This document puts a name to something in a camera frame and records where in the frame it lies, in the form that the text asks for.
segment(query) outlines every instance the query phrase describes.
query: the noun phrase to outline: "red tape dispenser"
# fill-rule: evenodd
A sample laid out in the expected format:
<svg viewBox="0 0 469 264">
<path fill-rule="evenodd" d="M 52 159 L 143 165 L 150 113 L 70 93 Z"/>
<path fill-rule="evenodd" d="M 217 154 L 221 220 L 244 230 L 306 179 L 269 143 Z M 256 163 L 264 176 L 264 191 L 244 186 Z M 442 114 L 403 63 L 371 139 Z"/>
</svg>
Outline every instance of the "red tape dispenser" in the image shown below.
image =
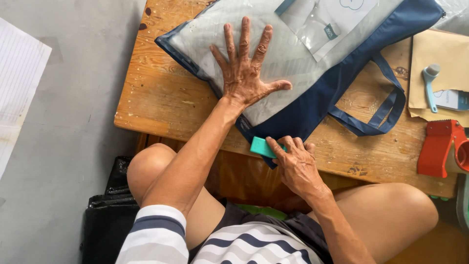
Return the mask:
<svg viewBox="0 0 469 264">
<path fill-rule="evenodd" d="M 417 162 L 419 174 L 446 178 L 447 171 L 469 171 L 469 140 L 456 120 L 427 123 L 427 137 Z"/>
</svg>

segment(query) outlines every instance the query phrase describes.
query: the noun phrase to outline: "pillow bag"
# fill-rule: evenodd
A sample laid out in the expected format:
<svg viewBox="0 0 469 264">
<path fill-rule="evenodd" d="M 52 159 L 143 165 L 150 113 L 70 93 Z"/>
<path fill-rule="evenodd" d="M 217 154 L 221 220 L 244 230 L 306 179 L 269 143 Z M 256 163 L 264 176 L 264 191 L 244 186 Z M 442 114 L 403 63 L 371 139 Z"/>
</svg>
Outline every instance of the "pillow bag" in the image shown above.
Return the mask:
<svg viewBox="0 0 469 264">
<path fill-rule="evenodd" d="M 236 126 L 249 142 L 254 136 L 279 139 L 286 135 L 305 141 L 328 113 L 357 136 L 379 135 L 391 130 L 404 109 L 406 98 L 380 51 L 430 28 L 444 15 L 443 9 L 434 0 L 381 1 L 317 62 L 275 13 L 282 3 L 283 0 L 218 0 L 193 20 L 157 37 L 155 43 L 190 73 L 207 81 L 221 98 L 223 76 L 209 46 L 215 44 L 227 57 L 223 25 L 232 25 L 238 46 L 241 20 L 244 16 L 250 18 L 251 57 L 264 27 L 273 26 L 261 79 L 264 82 L 286 79 L 293 89 L 270 94 L 248 107 L 238 118 Z M 393 83 L 394 90 L 371 120 L 364 123 L 338 109 L 335 103 L 369 61 L 379 66 Z M 264 157 L 264 160 L 274 166 L 270 159 Z"/>
</svg>

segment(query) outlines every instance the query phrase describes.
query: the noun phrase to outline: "bag handle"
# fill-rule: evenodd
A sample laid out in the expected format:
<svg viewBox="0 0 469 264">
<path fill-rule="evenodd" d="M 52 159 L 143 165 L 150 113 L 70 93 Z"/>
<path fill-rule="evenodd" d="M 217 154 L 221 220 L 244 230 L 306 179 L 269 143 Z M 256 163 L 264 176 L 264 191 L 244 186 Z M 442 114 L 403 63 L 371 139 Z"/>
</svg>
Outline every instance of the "bag handle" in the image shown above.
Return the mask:
<svg viewBox="0 0 469 264">
<path fill-rule="evenodd" d="M 406 104 L 404 89 L 396 79 L 396 76 L 394 76 L 393 70 L 383 55 L 381 55 L 380 52 L 377 52 L 371 57 L 371 60 L 378 65 L 383 75 L 391 81 L 395 87 L 386 100 L 381 104 L 376 113 L 371 117 L 370 121 L 366 124 L 338 109 L 335 105 L 331 105 L 329 108 L 329 114 L 332 117 L 359 137 L 375 136 L 389 132 L 394 125 L 396 125 Z M 389 116 L 387 117 L 387 120 L 380 126 L 379 124 L 383 122 L 388 113 Z"/>
</svg>

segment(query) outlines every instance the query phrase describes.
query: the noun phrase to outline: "small brush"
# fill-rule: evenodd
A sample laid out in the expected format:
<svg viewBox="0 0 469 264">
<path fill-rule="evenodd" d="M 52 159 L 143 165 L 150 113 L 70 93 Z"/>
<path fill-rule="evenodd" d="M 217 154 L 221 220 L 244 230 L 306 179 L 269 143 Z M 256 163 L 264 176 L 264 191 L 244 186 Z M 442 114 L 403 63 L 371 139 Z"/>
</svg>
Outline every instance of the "small brush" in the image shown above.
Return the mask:
<svg viewBox="0 0 469 264">
<path fill-rule="evenodd" d="M 438 76 L 440 71 L 440 65 L 437 63 L 431 64 L 425 67 L 422 71 L 425 81 L 425 93 L 427 94 L 428 104 L 432 113 L 438 113 L 436 104 L 433 102 L 433 90 L 431 88 L 431 82 Z"/>
</svg>

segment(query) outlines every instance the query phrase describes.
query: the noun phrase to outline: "knee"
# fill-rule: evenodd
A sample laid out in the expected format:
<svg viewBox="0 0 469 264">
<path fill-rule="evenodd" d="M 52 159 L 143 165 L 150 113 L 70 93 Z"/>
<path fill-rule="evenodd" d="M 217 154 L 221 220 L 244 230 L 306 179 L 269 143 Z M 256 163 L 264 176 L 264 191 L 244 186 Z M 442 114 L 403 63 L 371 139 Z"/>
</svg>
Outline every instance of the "knee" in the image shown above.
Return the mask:
<svg viewBox="0 0 469 264">
<path fill-rule="evenodd" d="M 132 159 L 127 169 L 127 183 L 138 204 L 141 203 L 152 182 L 174 156 L 176 153 L 170 147 L 157 143 L 140 151 Z"/>
<path fill-rule="evenodd" d="M 431 199 L 419 189 L 404 183 L 381 184 L 389 199 L 401 207 L 408 221 L 429 232 L 438 222 L 438 211 Z"/>
</svg>

